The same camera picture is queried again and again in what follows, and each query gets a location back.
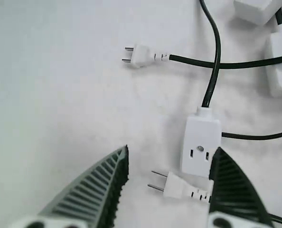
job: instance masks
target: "power cord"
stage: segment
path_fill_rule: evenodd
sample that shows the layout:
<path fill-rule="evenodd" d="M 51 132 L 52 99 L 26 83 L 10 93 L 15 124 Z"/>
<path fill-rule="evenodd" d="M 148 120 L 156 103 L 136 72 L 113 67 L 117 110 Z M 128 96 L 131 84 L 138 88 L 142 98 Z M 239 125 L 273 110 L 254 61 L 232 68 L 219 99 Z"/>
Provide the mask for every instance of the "power cord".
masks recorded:
<path fill-rule="evenodd" d="M 271 139 L 282 138 L 282 133 L 257 136 L 257 135 L 244 135 L 244 134 L 233 134 L 233 133 L 222 132 L 222 137 L 231 138 L 231 139 L 243 139 L 243 140 L 271 140 Z"/>
<path fill-rule="evenodd" d="M 279 217 L 279 216 L 273 215 L 273 214 L 269 214 L 269 215 L 271 216 L 271 218 L 274 222 L 282 224 L 282 217 Z"/>
<path fill-rule="evenodd" d="M 215 35 L 215 43 L 216 43 L 216 51 L 215 51 L 215 61 L 213 63 L 213 71 L 212 71 L 212 75 L 211 75 L 211 79 L 209 80 L 208 86 L 207 86 L 207 91 L 206 94 L 203 98 L 203 102 L 202 102 L 202 107 L 209 107 L 209 104 L 211 102 L 212 96 L 213 96 L 213 92 L 216 86 L 216 82 L 218 79 L 218 73 L 219 73 L 219 69 L 220 69 L 220 59 L 221 59 L 221 41 L 220 41 L 220 35 L 219 35 L 219 31 L 217 28 L 216 23 L 214 22 L 211 14 L 209 13 L 207 6 L 204 2 L 204 0 L 199 0 L 200 5 L 202 10 L 204 11 L 208 21 L 210 22 L 212 29 L 214 31 L 214 35 Z"/>
<path fill-rule="evenodd" d="M 169 55 L 169 59 L 172 61 L 185 63 L 193 66 L 198 67 L 206 67 L 206 68 L 213 68 L 214 63 L 197 60 L 193 58 L 186 58 L 182 56 L 176 55 Z M 269 65 L 275 65 L 282 63 L 282 56 L 277 58 L 269 58 L 263 60 L 256 60 L 250 62 L 241 62 L 241 63 L 220 63 L 220 69 L 246 69 L 246 68 L 253 68 L 253 67 L 265 67 Z"/>
<path fill-rule="evenodd" d="M 275 13 L 275 17 L 277 20 L 277 24 L 281 25 L 282 24 L 282 9 L 281 8 Z"/>

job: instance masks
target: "extension cord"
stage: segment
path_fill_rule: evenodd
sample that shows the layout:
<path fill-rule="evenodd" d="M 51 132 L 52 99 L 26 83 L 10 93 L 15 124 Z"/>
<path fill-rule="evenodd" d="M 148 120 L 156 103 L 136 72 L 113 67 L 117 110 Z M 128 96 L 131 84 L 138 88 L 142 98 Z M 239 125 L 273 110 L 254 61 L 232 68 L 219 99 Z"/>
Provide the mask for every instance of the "extension cord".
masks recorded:
<path fill-rule="evenodd" d="M 282 0 L 234 0 L 236 16 L 264 25 L 282 6 Z"/>
<path fill-rule="evenodd" d="M 267 40 L 265 57 L 282 56 L 282 24 L 278 32 L 272 33 Z M 270 92 L 273 97 L 282 96 L 282 64 L 266 66 Z"/>
<path fill-rule="evenodd" d="M 208 178 L 213 155 L 221 145 L 221 123 L 210 108 L 198 107 L 195 115 L 188 117 L 181 171 Z"/>

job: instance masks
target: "electrical outlet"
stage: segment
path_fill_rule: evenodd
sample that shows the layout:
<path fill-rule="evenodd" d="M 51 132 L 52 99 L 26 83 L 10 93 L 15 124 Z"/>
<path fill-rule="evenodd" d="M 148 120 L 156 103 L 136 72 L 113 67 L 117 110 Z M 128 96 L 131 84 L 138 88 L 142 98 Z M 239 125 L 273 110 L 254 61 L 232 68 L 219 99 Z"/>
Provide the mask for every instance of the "electrical outlet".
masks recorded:
<path fill-rule="evenodd" d="M 181 171 L 196 176 L 209 176 L 213 155 L 221 144 L 221 124 L 210 108 L 199 107 L 187 120 Z"/>
<path fill-rule="evenodd" d="M 282 24 L 278 26 L 279 31 L 272 33 L 267 40 L 265 58 L 282 56 Z M 270 92 L 273 97 L 282 96 L 282 63 L 266 67 Z"/>
<path fill-rule="evenodd" d="M 236 15 L 256 25 L 264 25 L 282 6 L 282 0 L 234 0 Z"/>

